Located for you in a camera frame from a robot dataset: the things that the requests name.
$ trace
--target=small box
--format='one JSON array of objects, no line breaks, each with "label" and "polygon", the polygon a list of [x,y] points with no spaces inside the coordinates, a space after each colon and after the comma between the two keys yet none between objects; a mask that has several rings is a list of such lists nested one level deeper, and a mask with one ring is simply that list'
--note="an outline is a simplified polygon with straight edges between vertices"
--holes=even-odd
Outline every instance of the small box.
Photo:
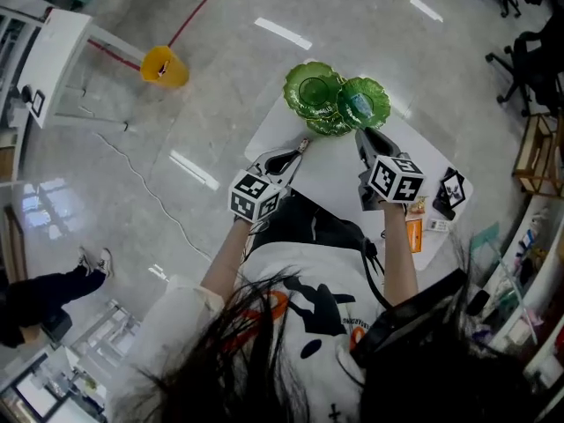
[{"label": "small box", "polygon": [[407,227],[407,241],[409,242],[412,254],[421,252],[421,232],[423,228],[423,220],[412,219],[410,221],[405,221],[405,226]]},{"label": "small box", "polygon": [[409,159],[379,155],[368,184],[388,202],[410,203],[425,182],[425,175]]},{"label": "small box", "polygon": [[241,170],[229,185],[228,208],[237,216],[257,222],[276,211],[282,188]]},{"label": "small box", "polygon": [[427,222],[427,229],[435,232],[448,232],[450,230],[450,221],[444,219],[430,219]]}]

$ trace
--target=glossy floor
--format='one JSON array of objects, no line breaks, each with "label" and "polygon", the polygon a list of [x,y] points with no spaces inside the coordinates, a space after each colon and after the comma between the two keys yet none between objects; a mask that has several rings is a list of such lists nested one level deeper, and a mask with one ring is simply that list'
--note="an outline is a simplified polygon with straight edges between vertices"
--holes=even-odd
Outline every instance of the glossy floor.
[{"label": "glossy floor", "polygon": [[[149,49],[167,44],[201,1],[93,0],[85,12]],[[495,221],[505,234],[523,201],[510,173],[524,119],[518,99],[507,108],[496,103],[508,77],[484,55],[538,30],[547,16],[546,9],[524,6],[520,19],[502,19],[495,0],[209,0],[174,43],[190,67],[182,89],[143,84],[135,71],[88,49],[71,79],[87,95],[63,104],[78,114],[129,121],[129,131],[104,136],[130,156],[192,242],[212,256],[232,222],[226,186],[248,165],[245,146],[285,74],[314,57],[347,77],[380,81],[393,110],[469,177],[475,192],[458,227],[462,238]],[[259,18],[296,33],[295,42],[256,25]],[[202,184],[178,159],[219,187]],[[72,269],[79,245],[93,257],[102,247],[114,255],[111,283],[70,306],[75,326],[108,296],[143,317],[171,275],[204,275],[208,262],[96,134],[33,126],[24,177],[14,205],[30,276]],[[421,286],[449,272],[452,259],[445,245],[419,273]]]}]

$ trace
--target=white cable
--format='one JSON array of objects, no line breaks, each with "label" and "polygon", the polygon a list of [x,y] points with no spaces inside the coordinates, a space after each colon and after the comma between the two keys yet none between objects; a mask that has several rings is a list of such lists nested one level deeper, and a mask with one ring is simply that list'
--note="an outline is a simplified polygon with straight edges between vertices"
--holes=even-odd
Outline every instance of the white cable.
[{"label": "white cable", "polygon": [[127,160],[127,164],[129,165],[131,171],[133,172],[133,174],[135,174],[137,177],[139,177],[141,179],[141,182],[143,183],[143,186],[145,187],[145,189],[147,190],[147,192],[153,196],[155,199],[157,199],[157,201],[159,201],[160,204],[160,208],[162,209],[162,211],[167,215],[167,217],[174,221],[178,227],[180,228],[180,230],[182,231],[182,235],[184,236],[184,240],[186,240],[186,242],[203,258],[205,258],[208,262],[212,261],[212,258],[206,254],[204,251],[202,251],[200,248],[197,248],[196,246],[194,246],[194,244],[192,244],[192,242],[189,240],[188,236],[186,235],[186,231],[184,230],[184,227],[182,227],[182,224],[178,221],[178,219],[175,219],[174,217],[172,217],[170,215],[170,213],[165,209],[165,206],[163,205],[162,201],[147,187],[147,183],[145,182],[145,178],[139,173],[137,172],[135,169],[133,169],[133,166],[131,165],[131,161],[130,161],[130,157],[128,157],[125,153],[120,152],[117,147],[115,147],[114,145],[111,145],[100,133],[96,133],[96,135],[98,135],[98,137],[104,142],[106,143],[109,147],[111,147],[115,152],[117,152],[118,154],[120,154],[122,157],[125,157],[125,159]]}]

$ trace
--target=white tabletop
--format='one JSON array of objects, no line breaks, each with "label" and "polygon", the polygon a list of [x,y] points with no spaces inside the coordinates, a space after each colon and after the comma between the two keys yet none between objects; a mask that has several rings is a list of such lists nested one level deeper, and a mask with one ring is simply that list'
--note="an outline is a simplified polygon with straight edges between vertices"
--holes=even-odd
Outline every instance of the white tabletop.
[{"label": "white tabletop", "polygon": [[[423,227],[427,226],[428,218],[445,219],[432,204],[439,189],[440,179],[445,175],[447,168],[453,165],[396,115],[392,114],[388,118],[381,132],[393,140],[402,152],[408,152],[427,177],[419,193],[420,196],[428,196]],[[245,157],[255,161],[262,153],[282,147],[297,147],[303,137],[313,139],[313,142],[304,152],[300,167],[292,180],[292,188],[338,218],[357,224],[364,234],[375,242],[378,256],[383,260],[384,240],[380,237],[384,229],[383,212],[363,211],[360,205],[358,175],[365,167],[360,161],[354,132],[343,137],[316,135],[286,105],[281,95],[250,140]],[[455,208],[454,222],[460,218],[473,192],[468,179],[464,181],[463,188],[466,200]],[[446,239],[446,234],[424,231],[421,252],[413,254],[413,262],[418,271],[427,267]]]},{"label": "white tabletop", "polygon": [[76,62],[75,52],[85,41],[91,22],[92,18],[85,14],[53,10],[33,43],[19,76],[18,90],[21,92],[24,86],[29,85],[32,99],[38,90],[45,96],[39,116],[31,110],[31,103],[27,103],[40,127],[45,125],[48,115],[55,112],[62,92],[59,87],[66,86],[62,83],[63,77]]}]

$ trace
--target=green glassware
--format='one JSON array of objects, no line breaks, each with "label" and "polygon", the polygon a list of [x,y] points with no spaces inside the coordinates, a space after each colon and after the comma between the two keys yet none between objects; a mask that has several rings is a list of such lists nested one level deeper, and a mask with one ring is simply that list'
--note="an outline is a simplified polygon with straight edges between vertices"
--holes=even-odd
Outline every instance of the green glassware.
[{"label": "green glassware", "polygon": [[310,130],[326,137],[342,137],[352,130],[339,113],[330,119],[307,119],[306,125]]},{"label": "green glassware", "polygon": [[351,78],[337,95],[338,112],[354,129],[382,127],[390,115],[390,98],[372,78]]},{"label": "green glassware", "polygon": [[329,119],[337,113],[342,78],[327,64],[299,64],[286,75],[284,98],[305,119]]}]

